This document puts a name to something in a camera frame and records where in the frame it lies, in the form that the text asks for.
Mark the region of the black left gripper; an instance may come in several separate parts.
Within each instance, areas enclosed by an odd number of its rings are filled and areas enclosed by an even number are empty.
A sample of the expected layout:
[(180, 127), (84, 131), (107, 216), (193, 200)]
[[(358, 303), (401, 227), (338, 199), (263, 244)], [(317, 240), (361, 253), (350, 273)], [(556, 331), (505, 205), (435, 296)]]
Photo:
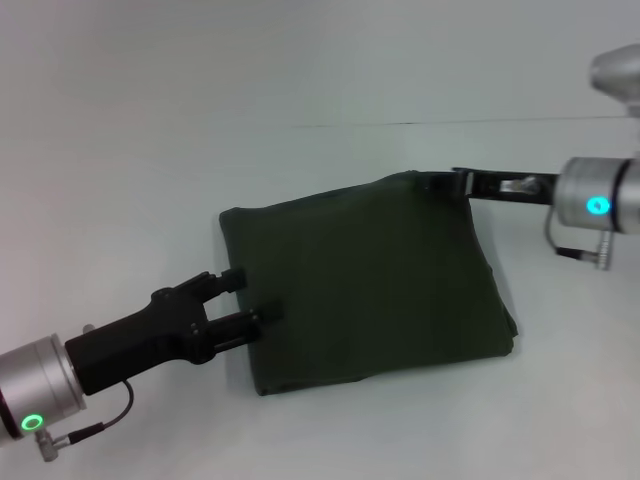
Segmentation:
[(220, 275), (203, 272), (154, 292), (142, 310), (67, 341), (65, 349), (82, 392), (96, 394), (170, 361), (202, 365), (256, 340), (261, 324), (284, 317), (280, 301), (217, 320), (210, 320), (205, 311), (208, 301), (246, 286), (242, 268)]

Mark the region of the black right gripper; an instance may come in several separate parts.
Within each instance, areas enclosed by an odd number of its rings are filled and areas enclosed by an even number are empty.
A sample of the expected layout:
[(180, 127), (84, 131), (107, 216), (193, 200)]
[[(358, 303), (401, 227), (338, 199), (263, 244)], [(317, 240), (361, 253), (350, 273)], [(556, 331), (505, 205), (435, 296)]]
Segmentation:
[(534, 205), (551, 205), (558, 174), (454, 168), (422, 179), (430, 195)]

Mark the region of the dark green shirt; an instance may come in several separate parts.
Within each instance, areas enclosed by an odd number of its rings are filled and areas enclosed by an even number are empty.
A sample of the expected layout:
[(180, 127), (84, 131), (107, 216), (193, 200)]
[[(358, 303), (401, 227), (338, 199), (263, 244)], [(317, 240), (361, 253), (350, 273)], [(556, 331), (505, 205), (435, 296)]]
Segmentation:
[(468, 201), (426, 181), (410, 171), (220, 215), (246, 274), (239, 306), (283, 309), (249, 347), (260, 395), (512, 352), (517, 326)]

